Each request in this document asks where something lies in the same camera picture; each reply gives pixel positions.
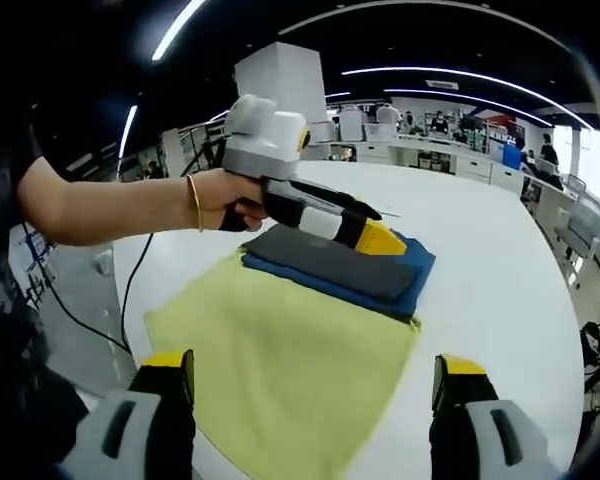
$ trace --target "white desk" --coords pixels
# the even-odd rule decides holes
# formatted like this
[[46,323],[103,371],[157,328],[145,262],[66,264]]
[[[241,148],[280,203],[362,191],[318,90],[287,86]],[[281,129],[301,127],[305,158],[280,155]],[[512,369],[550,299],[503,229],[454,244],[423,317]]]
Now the white desk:
[[[428,479],[434,359],[477,361],[500,398],[515,401],[571,463],[583,411],[578,323],[558,265],[515,196],[452,176],[401,167],[301,162],[298,174],[399,212],[387,224],[438,257],[420,297],[422,335],[387,410],[348,479]],[[254,234],[156,235],[131,289],[127,334],[137,361],[151,348],[143,315]],[[145,237],[115,243],[120,300]],[[194,464],[205,480],[244,479],[199,432]]]

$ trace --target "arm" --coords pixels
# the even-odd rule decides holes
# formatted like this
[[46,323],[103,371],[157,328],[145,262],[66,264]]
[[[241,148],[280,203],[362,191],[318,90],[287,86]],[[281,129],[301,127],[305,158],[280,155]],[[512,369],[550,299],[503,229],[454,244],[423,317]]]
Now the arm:
[[[222,224],[225,206],[243,198],[261,202],[260,186],[222,170],[194,176],[203,228]],[[48,240],[87,246],[122,237],[197,228],[197,208],[184,178],[135,183],[69,183],[43,158],[29,168],[17,189],[25,218]],[[252,230],[266,217],[262,208],[239,203]]]

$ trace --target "blue towel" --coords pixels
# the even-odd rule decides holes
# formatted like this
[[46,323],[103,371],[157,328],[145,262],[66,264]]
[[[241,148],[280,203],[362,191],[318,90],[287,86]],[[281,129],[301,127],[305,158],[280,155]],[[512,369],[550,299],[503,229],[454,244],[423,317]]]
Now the blue towel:
[[404,255],[396,255],[393,258],[404,265],[420,268],[417,269],[419,270],[419,273],[414,277],[411,286],[393,302],[376,300],[368,295],[363,295],[347,288],[334,285],[326,280],[312,277],[294,268],[268,262],[260,257],[256,257],[251,253],[246,253],[243,255],[242,263],[247,268],[261,270],[282,278],[288,278],[289,280],[293,280],[294,282],[305,287],[312,288],[313,290],[317,290],[332,297],[337,297],[349,303],[368,308],[369,310],[374,310],[376,312],[391,316],[410,317],[416,311],[418,297],[420,296],[420,293],[427,282],[427,278],[429,277],[429,273],[433,268],[436,257],[435,255],[429,253],[427,249],[424,248],[417,240],[413,238],[405,238],[403,235],[397,232],[394,233],[396,233],[398,237],[400,237],[400,239],[407,244],[407,252]]

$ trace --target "ceiling light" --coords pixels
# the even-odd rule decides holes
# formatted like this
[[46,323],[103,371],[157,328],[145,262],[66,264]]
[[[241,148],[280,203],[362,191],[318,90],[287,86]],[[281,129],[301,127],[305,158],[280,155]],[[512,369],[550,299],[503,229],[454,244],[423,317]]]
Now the ceiling light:
[[347,95],[351,95],[351,92],[332,93],[331,95],[325,95],[324,98],[346,97]]
[[530,113],[523,112],[522,110],[518,110],[517,108],[510,107],[508,105],[503,105],[502,103],[493,102],[491,100],[485,100],[484,98],[471,97],[469,95],[460,95],[459,93],[450,93],[450,92],[439,92],[437,90],[414,90],[414,89],[404,89],[404,88],[386,88],[385,93],[424,93],[424,94],[432,94],[432,95],[445,95],[448,97],[455,98],[464,98],[466,100],[473,100],[475,102],[488,103],[490,105],[495,105],[496,107],[506,108],[507,110],[511,110],[512,112],[519,113],[520,115],[524,115],[525,117],[531,118],[538,123],[546,125],[547,127],[553,128],[553,125],[549,122],[542,120],[541,118],[536,117],[535,115],[531,115]]
[[210,119],[207,123],[215,122],[216,120],[221,119],[225,115],[228,115],[230,111],[231,110],[225,110],[224,112],[219,113],[218,115],[216,115],[215,117],[213,117],[212,119]]
[[[124,132],[122,133],[122,140],[120,141],[120,153],[118,154],[118,158],[122,159],[124,156],[124,147],[127,145],[127,138],[129,137],[129,130],[131,130],[131,124],[133,123],[133,118],[136,116],[136,112],[138,111],[138,106],[134,105],[129,110],[129,116],[127,117],[127,123],[124,126]],[[118,171],[120,171],[120,162],[118,162]]]
[[158,45],[158,48],[156,48],[151,60],[157,62],[163,57],[164,53],[167,51],[178,33],[180,33],[180,30],[182,30],[182,27],[184,27],[185,23],[189,21],[193,14],[196,13],[206,1],[207,0],[191,0],[189,4],[184,7],[184,10],[180,12],[180,14],[169,27],[169,30],[167,30],[167,33],[164,34],[164,37]]
[[521,92],[525,92],[528,95],[534,96],[543,100],[554,107],[562,110],[567,115],[575,118],[578,122],[580,122],[584,127],[593,130],[593,127],[589,125],[583,118],[579,117],[567,107],[560,105],[557,102],[554,102],[550,98],[545,97],[544,95],[540,95],[533,90],[529,90],[528,88],[521,87],[520,85],[516,85],[515,83],[507,82],[505,80],[501,80],[499,78],[489,77],[487,75],[481,75],[479,73],[472,72],[464,72],[462,70],[451,70],[448,68],[431,68],[431,67],[381,67],[381,68],[367,68],[362,70],[351,70],[348,72],[342,72],[342,75],[357,75],[360,73],[373,73],[373,72],[399,72],[399,71],[418,71],[418,72],[438,72],[438,73],[451,73],[454,75],[464,75],[466,77],[479,78],[481,80],[487,80],[494,83],[499,83],[500,85],[506,85],[507,87],[515,88],[516,90],[520,90]]

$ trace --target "ceiling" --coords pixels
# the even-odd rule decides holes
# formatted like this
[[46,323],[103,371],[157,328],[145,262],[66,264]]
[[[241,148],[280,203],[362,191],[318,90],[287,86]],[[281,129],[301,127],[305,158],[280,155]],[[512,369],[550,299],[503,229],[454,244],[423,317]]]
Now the ceiling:
[[[45,11],[45,21],[37,28],[42,47],[35,57],[34,76],[34,120],[48,156],[68,165],[119,142],[134,104],[139,109],[127,151],[157,143],[160,132],[168,128],[209,119],[236,99],[233,66],[274,41],[319,51],[327,93],[351,91],[350,98],[379,98],[384,88],[426,89],[425,80],[434,79],[457,82],[458,93],[524,111],[548,106],[508,87],[451,74],[341,74],[408,65],[497,77],[561,104],[591,101],[574,57],[563,47],[485,12],[422,2],[344,12],[278,35],[298,22],[338,10],[338,5],[365,2],[207,0],[164,58],[152,63],[157,44],[187,3],[53,2],[52,13]],[[553,1],[536,2],[533,7],[523,2],[488,3],[492,11],[524,20],[570,48],[577,45],[600,71],[599,9],[567,8]],[[589,25],[595,28],[587,30]],[[582,116],[600,127],[595,116]],[[546,118],[554,123],[574,122],[564,115]]]

